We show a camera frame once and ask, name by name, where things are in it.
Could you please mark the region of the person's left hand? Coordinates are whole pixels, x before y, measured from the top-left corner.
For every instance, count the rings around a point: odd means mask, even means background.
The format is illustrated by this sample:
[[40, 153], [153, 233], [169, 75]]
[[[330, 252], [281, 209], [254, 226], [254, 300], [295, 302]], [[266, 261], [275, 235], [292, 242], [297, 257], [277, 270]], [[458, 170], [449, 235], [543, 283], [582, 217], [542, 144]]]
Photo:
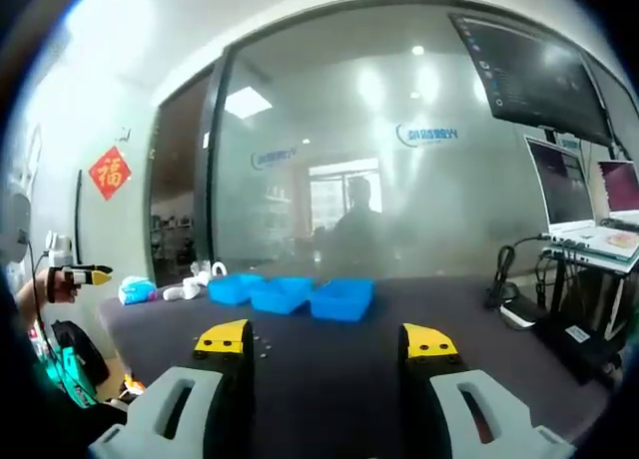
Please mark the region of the person's left hand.
[[74, 303], [79, 289], [71, 272], [53, 267], [48, 270], [46, 297], [50, 303]]

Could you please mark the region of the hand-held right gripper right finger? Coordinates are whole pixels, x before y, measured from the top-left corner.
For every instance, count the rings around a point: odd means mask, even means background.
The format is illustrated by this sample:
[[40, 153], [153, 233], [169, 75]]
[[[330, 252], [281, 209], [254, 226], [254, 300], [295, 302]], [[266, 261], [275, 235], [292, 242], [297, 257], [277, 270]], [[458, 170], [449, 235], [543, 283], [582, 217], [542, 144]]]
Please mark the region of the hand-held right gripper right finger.
[[437, 329], [398, 329], [398, 397], [406, 458], [570, 458], [574, 446]]

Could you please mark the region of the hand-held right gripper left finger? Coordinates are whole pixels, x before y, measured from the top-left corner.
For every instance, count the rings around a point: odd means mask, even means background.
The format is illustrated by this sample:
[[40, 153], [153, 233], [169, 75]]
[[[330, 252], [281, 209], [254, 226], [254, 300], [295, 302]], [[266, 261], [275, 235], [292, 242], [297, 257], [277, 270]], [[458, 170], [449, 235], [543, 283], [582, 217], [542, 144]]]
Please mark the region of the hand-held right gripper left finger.
[[221, 323], [198, 338], [185, 366], [135, 399], [127, 423], [89, 448], [92, 458], [248, 458], [255, 418], [253, 326]]

